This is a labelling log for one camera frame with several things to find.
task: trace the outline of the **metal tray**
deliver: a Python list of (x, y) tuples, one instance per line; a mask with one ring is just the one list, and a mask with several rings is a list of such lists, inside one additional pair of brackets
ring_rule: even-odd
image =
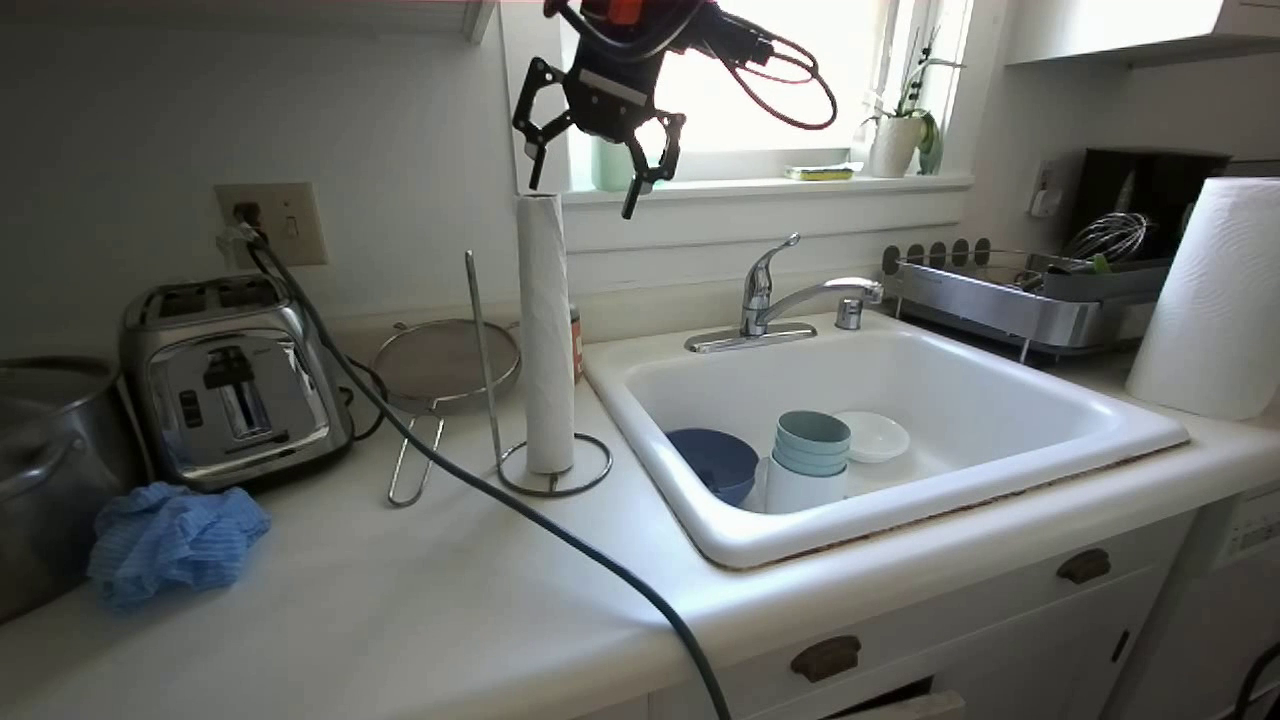
[(890, 277), (895, 315), (1009, 339), (1027, 352), (1083, 354), (1143, 336), (1164, 268), (1094, 277), (1040, 271), (1044, 257), (1019, 268), (929, 268), (899, 262)]

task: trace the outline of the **chrome toaster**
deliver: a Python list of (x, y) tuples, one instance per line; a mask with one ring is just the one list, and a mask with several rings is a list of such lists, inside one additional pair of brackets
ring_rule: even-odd
[(268, 277), (152, 288), (120, 361), (161, 479), (247, 483), (351, 445), (319, 339)]

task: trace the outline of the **drawer handle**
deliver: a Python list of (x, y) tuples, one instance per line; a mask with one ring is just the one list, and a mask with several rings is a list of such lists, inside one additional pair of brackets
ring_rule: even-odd
[(791, 670), (804, 674), (810, 682), (822, 682), (827, 674), (856, 668), (861, 646), (864, 644), (856, 636), (822, 640), (791, 660)]
[(1069, 585), (1094, 585), (1112, 573), (1112, 555), (1103, 546), (1090, 546), (1056, 566)]

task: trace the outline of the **white countertop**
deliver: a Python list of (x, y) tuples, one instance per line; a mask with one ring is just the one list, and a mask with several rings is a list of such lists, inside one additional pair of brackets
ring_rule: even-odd
[[(1116, 386), (1116, 368), (1061, 374)], [(710, 565), (610, 422), (576, 394), (614, 477), (552, 519), (630, 565), (695, 628), (717, 668), (1027, 566), (1280, 479), (1280, 429), (1177, 415), (1193, 445), (761, 573)], [(520, 438), (520, 402), (505, 406)], [(443, 453), (494, 468), (483, 415)], [(432, 472), (389, 510), (397, 438), (266, 497), (273, 531), (228, 591), (108, 613), (88, 588), (0, 624), (3, 720), (382, 720), (576, 714), (694, 674), (631, 588), (509, 507)]]

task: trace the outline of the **white sink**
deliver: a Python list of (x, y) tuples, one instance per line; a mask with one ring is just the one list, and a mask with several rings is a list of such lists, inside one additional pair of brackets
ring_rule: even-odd
[[(824, 329), (814, 339), (721, 352), (687, 352), (685, 339), (687, 333), (595, 342), (588, 372), (694, 543), (728, 566), (761, 566), (1189, 438), (1170, 415), (884, 315), (867, 315), (864, 333)], [(717, 429), (769, 455), (775, 415), (791, 406), (879, 413), (907, 429), (912, 448), (893, 465), (852, 465), (852, 497), (838, 504), (769, 517), (721, 504), (666, 437)]]

